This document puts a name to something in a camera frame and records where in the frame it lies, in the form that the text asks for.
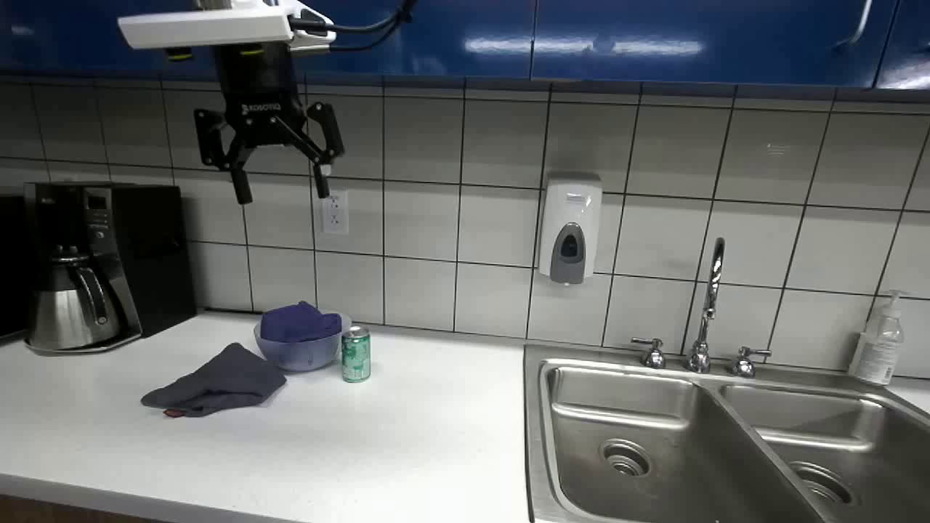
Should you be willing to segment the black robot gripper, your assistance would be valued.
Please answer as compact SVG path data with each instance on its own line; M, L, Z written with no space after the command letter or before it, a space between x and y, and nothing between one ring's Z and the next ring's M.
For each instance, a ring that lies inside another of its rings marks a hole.
M236 44L212 50L221 110L195 110L198 150L207 166L230 171L237 204L253 204L244 171L262 144L292 144L311 160L317 197L332 195L332 160L346 150L333 107L301 104L285 44Z

